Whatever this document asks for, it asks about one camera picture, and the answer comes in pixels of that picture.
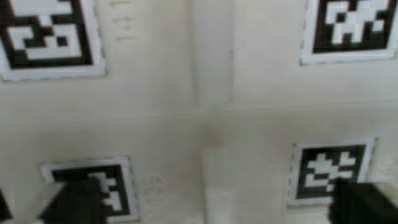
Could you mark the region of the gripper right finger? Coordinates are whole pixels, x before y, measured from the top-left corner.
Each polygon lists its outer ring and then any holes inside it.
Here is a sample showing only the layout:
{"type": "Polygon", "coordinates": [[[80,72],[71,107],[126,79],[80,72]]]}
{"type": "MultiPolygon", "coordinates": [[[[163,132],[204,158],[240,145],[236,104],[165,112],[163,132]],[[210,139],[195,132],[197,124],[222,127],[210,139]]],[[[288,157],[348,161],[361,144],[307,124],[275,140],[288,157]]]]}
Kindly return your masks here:
{"type": "Polygon", "coordinates": [[[330,224],[398,224],[398,206],[373,183],[354,183],[336,179],[330,224]]]}

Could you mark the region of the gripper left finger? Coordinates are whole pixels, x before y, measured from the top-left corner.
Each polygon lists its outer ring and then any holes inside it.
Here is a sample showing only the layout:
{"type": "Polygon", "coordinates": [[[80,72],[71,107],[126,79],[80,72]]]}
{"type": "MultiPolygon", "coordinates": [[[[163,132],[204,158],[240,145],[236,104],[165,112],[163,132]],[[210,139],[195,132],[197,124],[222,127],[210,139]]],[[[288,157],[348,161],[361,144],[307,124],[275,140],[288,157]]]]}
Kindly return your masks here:
{"type": "Polygon", "coordinates": [[[108,224],[96,178],[66,183],[37,220],[43,224],[108,224]]]}

